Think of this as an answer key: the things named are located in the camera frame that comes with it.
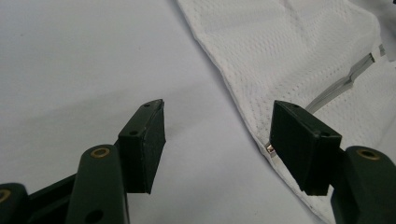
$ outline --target white mesh fabric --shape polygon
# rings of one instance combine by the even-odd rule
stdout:
[[[271,158],[264,145],[274,100],[305,107],[369,53],[375,63],[315,115],[344,136],[342,147],[379,143],[394,118],[396,75],[379,55],[376,17],[344,0],[178,2],[262,154],[314,213],[333,223],[330,198],[300,192],[283,162]]]

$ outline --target small screw hole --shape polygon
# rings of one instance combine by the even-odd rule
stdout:
[[[11,195],[11,190],[0,189],[0,203],[4,202]]]
[[[85,217],[85,223],[97,223],[103,217],[102,210],[94,210]]]
[[[366,149],[359,149],[358,150],[358,154],[361,155],[363,158],[368,159],[368,160],[372,160],[372,161],[378,161],[379,160],[379,156],[369,150]]]
[[[100,148],[97,148],[91,152],[91,157],[100,159],[100,158],[107,156],[109,153],[110,153],[110,150],[108,148],[100,147]]]

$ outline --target brass screw insert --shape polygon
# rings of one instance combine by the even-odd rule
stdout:
[[[381,159],[381,157],[378,154],[376,154],[375,152],[373,152],[371,150],[362,148],[362,149],[358,149],[357,152],[360,156],[362,156],[363,158],[365,158],[367,160],[379,161]]]
[[[4,202],[11,195],[11,190],[0,189],[0,203]]]
[[[96,158],[96,159],[102,159],[103,157],[107,156],[110,154],[110,149],[106,147],[99,147],[95,149],[93,152],[91,152],[91,157]]]

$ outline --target white table surface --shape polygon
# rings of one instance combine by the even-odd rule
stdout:
[[[75,173],[159,98],[167,143],[152,194],[128,195],[131,223],[320,223],[260,154],[174,0],[0,1],[0,183],[33,193]],[[379,147],[394,161],[395,134]]]

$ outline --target white cloth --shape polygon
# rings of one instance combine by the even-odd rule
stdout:
[[[274,100],[309,105],[369,53],[375,63],[315,116],[343,135],[342,148],[376,147],[395,118],[396,72],[380,55],[379,24],[346,0],[178,0],[192,32],[219,68],[262,154],[328,223],[328,196],[306,196],[268,142]]]

